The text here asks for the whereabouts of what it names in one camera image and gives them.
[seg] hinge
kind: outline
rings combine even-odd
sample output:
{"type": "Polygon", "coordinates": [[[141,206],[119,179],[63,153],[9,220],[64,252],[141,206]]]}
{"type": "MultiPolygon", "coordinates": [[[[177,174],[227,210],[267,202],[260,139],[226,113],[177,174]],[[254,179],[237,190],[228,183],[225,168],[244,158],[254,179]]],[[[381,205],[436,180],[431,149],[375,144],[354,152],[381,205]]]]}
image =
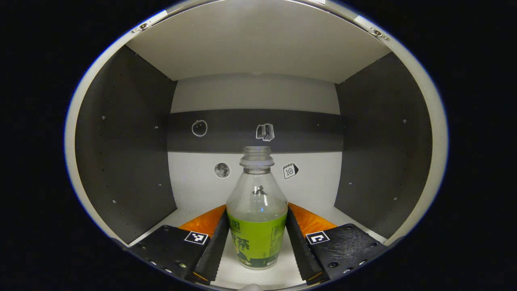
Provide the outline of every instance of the hinge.
{"type": "Polygon", "coordinates": [[[155,24],[158,21],[162,20],[165,16],[167,16],[167,11],[166,10],[156,14],[155,16],[153,16],[151,18],[149,18],[146,22],[142,23],[141,25],[139,25],[138,27],[133,29],[131,32],[135,33],[135,32],[138,32],[138,31],[144,31],[144,30],[148,29],[149,27],[151,27],[153,24],[155,24]]]}
{"type": "Polygon", "coordinates": [[[384,36],[384,34],[382,32],[374,29],[371,26],[370,26],[370,34],[375,36],[375,37],[382,37],[383,39],[388,39],[386,36],[384,36]]]}
{"type": "Polygon", "coordinates": [[[144,31],[144,30],[148,29],[149,26],[150,26],[150,22],[146,22],[146,23],[140,25],[139,27],[133,29],[131,32],[144,31]]]}

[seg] white back wall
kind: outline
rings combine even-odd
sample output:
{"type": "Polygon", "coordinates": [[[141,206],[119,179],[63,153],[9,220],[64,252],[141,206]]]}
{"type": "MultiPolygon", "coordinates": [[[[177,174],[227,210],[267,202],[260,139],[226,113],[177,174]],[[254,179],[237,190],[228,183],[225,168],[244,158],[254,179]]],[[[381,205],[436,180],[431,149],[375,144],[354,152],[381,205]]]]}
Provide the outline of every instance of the white back wall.
{"type": "Polygon", "coordinates": [[[232,74],[179,80],[171,113],[286,109],[340,114],[333,83],[285,75],[232,74]]]}
{"type": "MultiPolygon", "coordinates": [[[[275,165],[271,173],[289,202],[322,217],[334,207],[341,172],[341,152],[272,154],[275,165]],[[299,172],[285,179],[283,166],[294,163],[299,172]]],[[[189,209],[201,215],[226,203],[242,174],[241,154],[169,153],[169,171],[178,209],[189,209]],[[214,167],[226,163],[231,169],[226,179],[217,177],[214,167]]]]}

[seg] green bottle label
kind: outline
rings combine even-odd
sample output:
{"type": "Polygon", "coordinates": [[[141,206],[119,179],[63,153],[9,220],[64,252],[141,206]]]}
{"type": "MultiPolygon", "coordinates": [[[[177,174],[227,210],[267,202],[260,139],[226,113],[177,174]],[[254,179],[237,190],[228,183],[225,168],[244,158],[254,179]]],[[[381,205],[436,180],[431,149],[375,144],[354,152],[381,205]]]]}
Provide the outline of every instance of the green bottle label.
{"type": "Polygon", "coordinates": [[[286,217],[287,212],[272,221],[249,222],[236,219],[228,213],[233,245],[239,261],[252,268],[274,264],[282,245],[286,217]]]}

